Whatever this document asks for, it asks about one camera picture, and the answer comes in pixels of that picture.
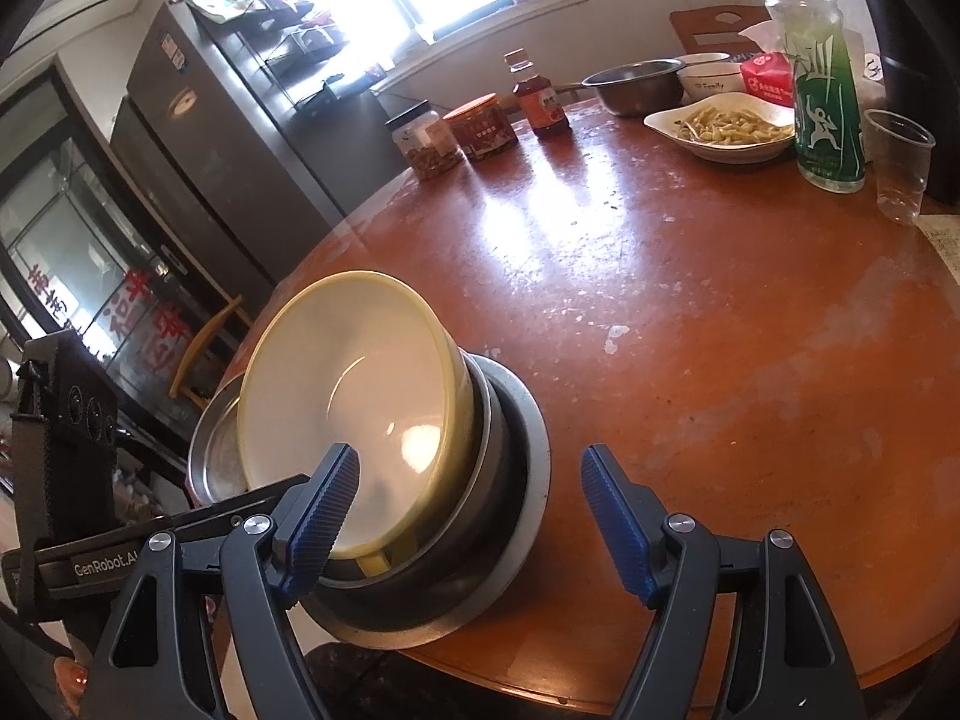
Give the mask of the left hand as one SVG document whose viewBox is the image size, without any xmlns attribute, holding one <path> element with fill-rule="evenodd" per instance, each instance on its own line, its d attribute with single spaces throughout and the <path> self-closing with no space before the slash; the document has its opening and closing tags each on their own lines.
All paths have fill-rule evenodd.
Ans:
<svg viewBox="0 0 960 720">
<path fill-rule="evenodd" d="M 70 656 L 54 656 L 47 663 L 44 674 L 49 678 L 49 699 L 46 700 L 49 717 L 80 717 L 83 697 L 88 689 L 88 670 Z"/>
</svg>

